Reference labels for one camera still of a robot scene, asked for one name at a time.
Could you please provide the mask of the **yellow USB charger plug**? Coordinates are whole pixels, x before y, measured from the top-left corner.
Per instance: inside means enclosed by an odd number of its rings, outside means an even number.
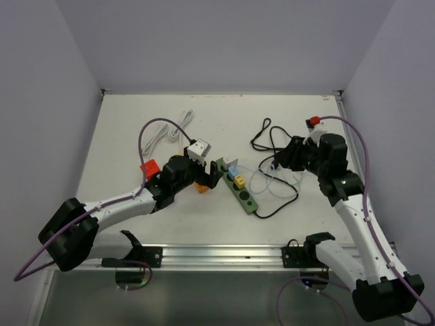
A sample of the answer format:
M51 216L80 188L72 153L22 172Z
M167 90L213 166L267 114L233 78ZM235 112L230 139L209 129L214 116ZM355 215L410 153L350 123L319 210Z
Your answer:
M245 187L245 179L242 175L237 175L234 178L234 184L238 189L243 189Z

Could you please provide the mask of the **green power strip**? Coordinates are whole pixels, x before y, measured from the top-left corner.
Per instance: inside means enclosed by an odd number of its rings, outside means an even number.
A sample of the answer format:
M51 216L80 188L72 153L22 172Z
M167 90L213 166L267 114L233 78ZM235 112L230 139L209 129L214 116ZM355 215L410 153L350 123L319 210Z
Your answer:
M238 203L246 214L252 215L258 210L258 203L254 197L250 194L245 184L239 186L236 179L232 179L228 172L229 164L225 163L224 158L217 160L217 166L221 172L223 172L222 180L227 185L228 189L232 192L232 195L236 198Z

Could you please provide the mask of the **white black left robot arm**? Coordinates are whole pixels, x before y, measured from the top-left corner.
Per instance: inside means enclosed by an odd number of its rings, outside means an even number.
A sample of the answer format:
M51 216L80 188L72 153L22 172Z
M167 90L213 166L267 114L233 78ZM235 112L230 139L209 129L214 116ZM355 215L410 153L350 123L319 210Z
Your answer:
M175 195L197 183L213 189L224 173L217 162L206 164L188 156L172 156L161 170L146 175L141 187L106 202L64 201L39 233L38 239L61 271L67 272L90 258L97 234L130 218L160 211Z

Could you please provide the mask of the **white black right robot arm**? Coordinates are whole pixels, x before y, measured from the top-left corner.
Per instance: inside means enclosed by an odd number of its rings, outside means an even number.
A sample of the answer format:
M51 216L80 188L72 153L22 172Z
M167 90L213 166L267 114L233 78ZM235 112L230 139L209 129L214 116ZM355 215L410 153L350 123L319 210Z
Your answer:
M331 133L318 141L294 136L275 154L273 164L317 177L322 194L345 223L360 254L359 260L352 258L333 235L321 232L305 238L305 263L331 268L350 290L355 309L366 322L410 312L424 290L423 280L398 259L368 208L364 184L348 168L345 139Z

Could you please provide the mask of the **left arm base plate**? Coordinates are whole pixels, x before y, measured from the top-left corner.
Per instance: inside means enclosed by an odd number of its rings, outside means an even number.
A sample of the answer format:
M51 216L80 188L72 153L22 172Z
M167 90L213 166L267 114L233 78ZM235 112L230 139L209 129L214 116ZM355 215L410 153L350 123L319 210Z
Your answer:
M135 247L125 258L103 258L101 266L104 268L138 268L146 264L150 268L159 268L161 267L162 257L162 247Z

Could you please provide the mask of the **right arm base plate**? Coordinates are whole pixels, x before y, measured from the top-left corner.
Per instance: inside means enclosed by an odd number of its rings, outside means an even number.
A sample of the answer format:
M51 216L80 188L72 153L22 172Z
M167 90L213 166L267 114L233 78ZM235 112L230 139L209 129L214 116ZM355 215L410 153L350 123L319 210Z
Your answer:
M307 253L306 248L296 239L291 239L281 247L281 260L284 268L326 268L317 258Z

